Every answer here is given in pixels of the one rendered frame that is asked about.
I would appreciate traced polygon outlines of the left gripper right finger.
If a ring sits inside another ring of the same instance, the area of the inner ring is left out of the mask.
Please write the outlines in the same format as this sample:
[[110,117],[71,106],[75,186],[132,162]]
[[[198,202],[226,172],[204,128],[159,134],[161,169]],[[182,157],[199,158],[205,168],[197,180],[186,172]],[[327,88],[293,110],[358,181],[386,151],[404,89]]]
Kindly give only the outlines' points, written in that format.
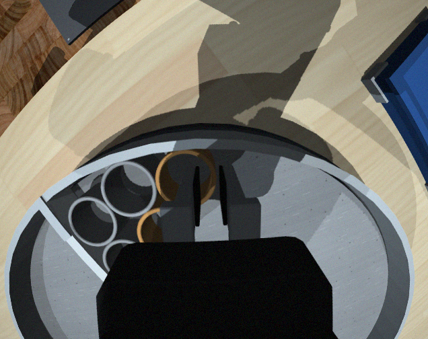
[[257,197],[245,197],[233,165],[219,166],[219,189],[229,240],[260,238],[261,204]]

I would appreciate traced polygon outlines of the blue open-top crate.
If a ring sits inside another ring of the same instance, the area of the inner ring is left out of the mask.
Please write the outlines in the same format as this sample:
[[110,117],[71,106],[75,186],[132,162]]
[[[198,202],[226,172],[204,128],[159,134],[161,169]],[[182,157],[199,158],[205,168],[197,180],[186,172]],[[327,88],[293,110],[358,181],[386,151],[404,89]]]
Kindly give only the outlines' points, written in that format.
[[428,184],[428,19],[386,61],[374,79],[388,100],[381,104]]

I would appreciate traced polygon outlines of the bronze bushing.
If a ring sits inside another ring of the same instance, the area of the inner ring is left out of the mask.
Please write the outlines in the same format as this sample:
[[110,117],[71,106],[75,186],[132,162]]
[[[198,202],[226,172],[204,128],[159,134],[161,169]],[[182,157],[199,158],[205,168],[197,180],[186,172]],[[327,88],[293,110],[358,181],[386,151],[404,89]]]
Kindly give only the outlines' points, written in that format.
[[209,174],[209,177],[201,184],[201,204],[205,203],[212,196],[217,183],[215,160],[210,150],[208,149],[187,149],[181,151],[169,151],[159,163],[155,173],[155,183],[159,193],[166,201],[172,201],[175,199],[179,184],[173,181],[169,174],[168,160],[173,156],[179,154],[196,155],[209,166],[211,173]]
[[151,216],[151,214],[159,212],[163,201],[166,200],[159,194],[151,209],[140,218],[137,226],[137,236],[140,242],[164,242],[162,229],[155,224]]

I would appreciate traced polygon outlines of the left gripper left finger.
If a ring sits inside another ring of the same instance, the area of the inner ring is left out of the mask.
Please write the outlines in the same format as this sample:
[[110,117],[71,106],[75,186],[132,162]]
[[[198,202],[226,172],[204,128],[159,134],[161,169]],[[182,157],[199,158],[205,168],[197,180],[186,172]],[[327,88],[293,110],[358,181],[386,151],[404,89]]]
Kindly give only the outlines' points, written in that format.
[[164,242],[195,241],[201,213],[199,166],[185,167],[175,200],[163,201],[159,211]]

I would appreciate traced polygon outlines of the grey metal bushing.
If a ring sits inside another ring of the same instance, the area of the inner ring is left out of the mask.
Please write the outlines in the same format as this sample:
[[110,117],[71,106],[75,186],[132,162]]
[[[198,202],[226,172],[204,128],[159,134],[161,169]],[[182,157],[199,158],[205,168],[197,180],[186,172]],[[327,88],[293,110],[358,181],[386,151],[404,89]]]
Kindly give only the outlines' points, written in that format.
[[[119,215],[138,217],[151,209],[159,195],[155,183],[155,173],[161,161],[153,154],[113,163],[102,176],[101,192],[106,204]],[[130,192],[123,184],[120,171],[123,165],[132,165],[142,170],[150,179],[153,192],[137,195]]]
[[121,243],[136,243],[140,242],[137,236],[137,226],[140,219],[126,220],[115,238],[107,244],[103,251],[103,263],[109,272],[121,248]]
[[[101,204],[110,213],[113,223],[98,218],[92,210],[90,201]],[[128,217],[115,213],[106,204],[100,182],[73,202],[68,218],[72,231],[82,242],[100,247],[109,244],[115,238]]]

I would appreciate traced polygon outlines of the grey round turntable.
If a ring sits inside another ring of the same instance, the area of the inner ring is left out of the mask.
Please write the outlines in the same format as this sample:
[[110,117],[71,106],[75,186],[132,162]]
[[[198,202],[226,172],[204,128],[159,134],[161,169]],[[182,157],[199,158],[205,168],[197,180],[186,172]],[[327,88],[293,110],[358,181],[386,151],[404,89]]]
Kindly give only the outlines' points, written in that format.
[[[355,176],[286,137],[235,124],[169,126],[119,143],[51,186],[15,229],[5,295],[21,339],[99,339],[96,295],[109,273],[105,246],[82,242],[70,206],[113,163],[169,151],[208,149],[217,185],[201,205],[195,241],[229,240],[219,165],[233,165],[246,198],[261,204],[260,238],[302,240],[332,285],[338,339],[398,339],[414,294],[406,233],[386,203]],[[340,180],[341,179],[341,180]]]

